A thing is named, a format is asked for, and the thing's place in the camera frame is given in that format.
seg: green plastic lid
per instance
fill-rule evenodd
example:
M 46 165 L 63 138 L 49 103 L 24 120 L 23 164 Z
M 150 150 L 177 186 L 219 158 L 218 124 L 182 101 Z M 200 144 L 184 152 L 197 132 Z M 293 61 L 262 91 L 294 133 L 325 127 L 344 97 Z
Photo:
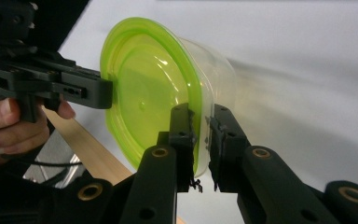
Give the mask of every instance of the green plastic lid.
M 127 160 L 138 168 L 159 132 L 170 129 L 171 109 L 188 103 L 200 136 L 202 88 L 197 68 L 179 39 L 155 21 L 129 18 L 106 38 L 101 56 L 102 78 L 113 81 L 113 106 L 106 125 Z M 197 169 L 199 143 L 194 149 Z

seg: human hand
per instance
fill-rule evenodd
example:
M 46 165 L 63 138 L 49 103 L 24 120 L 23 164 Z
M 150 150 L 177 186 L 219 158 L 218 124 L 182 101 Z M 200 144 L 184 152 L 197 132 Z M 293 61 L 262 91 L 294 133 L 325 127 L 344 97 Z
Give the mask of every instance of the human hand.
M 75 111 L 65 101 L 57 112 L 62 118 L 70 119 Z M 20 120 L 20 108 L 14 99 L 0 101 L 0 154 L 28 152 L 48 140 L 47 118 L 41 105 L 38 106 L 36 123 Z M 0 164 L 6 160 L 0 157 Z

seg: wire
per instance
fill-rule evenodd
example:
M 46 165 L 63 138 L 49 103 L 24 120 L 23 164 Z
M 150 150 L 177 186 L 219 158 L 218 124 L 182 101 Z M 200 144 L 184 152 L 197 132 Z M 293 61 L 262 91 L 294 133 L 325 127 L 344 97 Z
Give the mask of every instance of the wire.
M 44 181 L 42 183 L 42 185 L 45 186 L 51 186 L 53 187 L 54 185 L 56 185 L 57 183 L 59 183 L 60 181 L 62 181 L 66 175 L 69 173 L 69 168 L 65 167 L 61 172 L 57 173 L 55 176 L 53 176 L 52 178 Z
M 43 162 L 43 161 L 27 161 L 22 159 L 16 159 L 19 162 L 30 164 L 30 165 L 39 165 L 39 166 L 48 166 L 48 167 L 71 167 L 82 165 L 83 163 L 80 162 L 70 162 L 70 163 L 51 163 L 51 162 Z

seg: plastic container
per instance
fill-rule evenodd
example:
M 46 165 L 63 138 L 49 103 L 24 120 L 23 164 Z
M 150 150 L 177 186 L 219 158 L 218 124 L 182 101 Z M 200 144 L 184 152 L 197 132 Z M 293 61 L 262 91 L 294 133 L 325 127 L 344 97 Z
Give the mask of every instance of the plastic container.
M 157 143 L 158 133 L 169 130 L 171 109 L 188 103 L 198 137 L 194 172 L 205 171 L 213 104 L 234 104 L 235 73 L 224 57 L 176 37 L 155 21 L 129 18 L 106 38 L 101 74 L 114 83 L 106 125 L 134 168 Z

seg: white backdrop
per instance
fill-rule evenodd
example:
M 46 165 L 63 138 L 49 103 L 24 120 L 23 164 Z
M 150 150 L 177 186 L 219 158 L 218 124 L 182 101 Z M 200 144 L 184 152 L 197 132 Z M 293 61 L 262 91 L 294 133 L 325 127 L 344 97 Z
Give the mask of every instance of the white backdrop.
M 358 1 L 94 0 L 62 46 L 99 70 L 110 29 L 146 17 L 225 55 L 238 76 L 234 112 L 253 145 L 276 150 L 316 189 L 358 183 Z M 76 105 L 77 119 L 126 165 L 103 111 Z M 180 194 L 187 223 L 242 223 L 235 195 Z

